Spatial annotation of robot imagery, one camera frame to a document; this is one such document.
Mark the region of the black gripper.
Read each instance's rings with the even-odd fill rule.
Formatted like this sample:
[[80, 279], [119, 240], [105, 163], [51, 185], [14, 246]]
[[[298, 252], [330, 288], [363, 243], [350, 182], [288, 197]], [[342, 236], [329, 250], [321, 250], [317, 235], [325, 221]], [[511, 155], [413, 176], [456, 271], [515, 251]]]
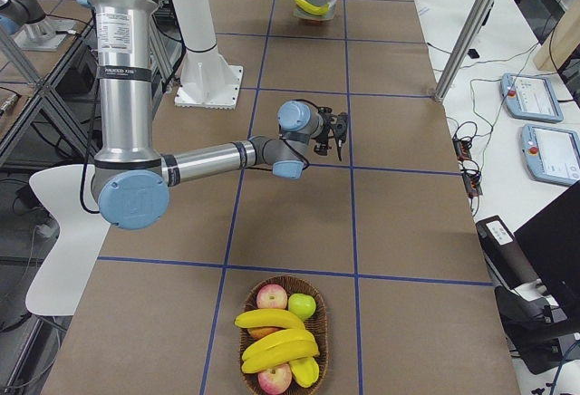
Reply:
[[318, 116], [322, 119], [322, 127], [320, 133], [316, 136], [316, 141], [327, 140], [329, 145], [329, 140], [335, 140], [337, 157], [342, 161], [343, 145], [348, 138], [349, 115], [346, 112], [335, 115], [329, 107], [318, 107], [317, 110]]

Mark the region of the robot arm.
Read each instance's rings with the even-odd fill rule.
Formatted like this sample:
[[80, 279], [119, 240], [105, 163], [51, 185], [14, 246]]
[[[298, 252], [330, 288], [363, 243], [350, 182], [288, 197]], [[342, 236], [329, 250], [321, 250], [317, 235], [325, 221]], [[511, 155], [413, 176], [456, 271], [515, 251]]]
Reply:
[[[95, 16], [102, 147], [94, 159], [92, 195], [101, 216], [123, 229], [157, 222], [179, 183], [267, 164], [280, 178], [298, 179], [306, 152], [325, 155], [346, 141], [349, 118], [306, 99], [284, 103], [275, 139], [255, 136], [178, 155], [152, 144], [150, 24], [160, 0], [77, 0]], [[185, 49], [176, 103], [233, 109], [243, 78], [218, 51], [208, 0], [171, 0]]]

